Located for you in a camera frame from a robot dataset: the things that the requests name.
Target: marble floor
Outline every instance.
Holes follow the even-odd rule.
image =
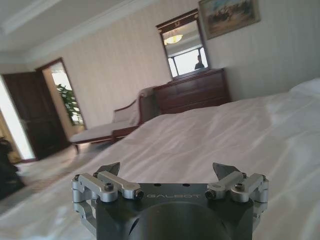
[[[70,146],[40,161],[16,164],[26,187],[0,201],[0,214],[90,162],[109,146],[109,143],[82,144],[79,154]]]

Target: crown molding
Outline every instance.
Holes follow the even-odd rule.
[[[18,13],[14,14],[8,20],[1,24],[1,30],[3,35],[8,35],[26,24],[28,21],[34,19],[47,9],[61,2],[62,0],[37,0],[22,9]]]
[[[80,39],[88,34],[94,33],[97,30],[106,27],[113,22],[124,18],[158,0],[125,0],[111,7],[107,11],[90,18],[80,25],[28,50],[24,54],[26,63],[36,61],[43,58],[52,52],[55,52],[64,46],[71,44],[77,39]]]

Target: wooden dresser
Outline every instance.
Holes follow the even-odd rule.
[[[219,106],[231,101],[224,69],[211,69],[154,88],[161,114]]]

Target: picture frame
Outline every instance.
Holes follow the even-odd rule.
[[[261,20],[258,0],[201,0],[199,8],[208,40]]]

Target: door frame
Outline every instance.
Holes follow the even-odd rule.
[[[68,78],[68,81],[69,81],[69,84],[70,84],[70,86],[71,86],[71,88],[72,88],[75,101],[76,101],[76,103],[77,103],[77,105],[78,105],[79,112],[80,112],[80,114],[81,114],[81,116],[82,116],[84,129],[86,130],[86,129],[88,129],[88,128],[87,128],[87,124],[86,124],[86,120],[85,120],[85,117],[84,117],[84,115],[83,115],[83,113],[82,113],[82,111],[81,111],[81,106],[80,106],[80,103],[78,102],[77,94],[76,94],[76,92],[75,92],[75,90],[74,90],[74,87],[73,87],[73,85],[72,85],[72,82],[71,82],[71,79],[70,79],[70,75],[69,75],[69,73],[68,73],[68,70],[67,70],[67,67],[66,67],[66,65],[65,65],[64,59],[63,59],[62,57],[59,57],[59,58],[57,58],[57,59],[55,59],[55,60],[52,60],[52,61],[50,61],[50,62],[48,62],[48,63],[46,63],[46,64],[44,64],[44,65],[42,65],[42,66],[39,66],[39,67],[35,68],[35,70],[42,72],[43,70],[48,69],[48,68],[50,68],[52,65],[55,65],[55,64],[58,64],[58,63],[61,63],[62,66],[63,66],[63,68],[64,68],[65,74],[66,74],[66,76],[67,76],[67,78]]]

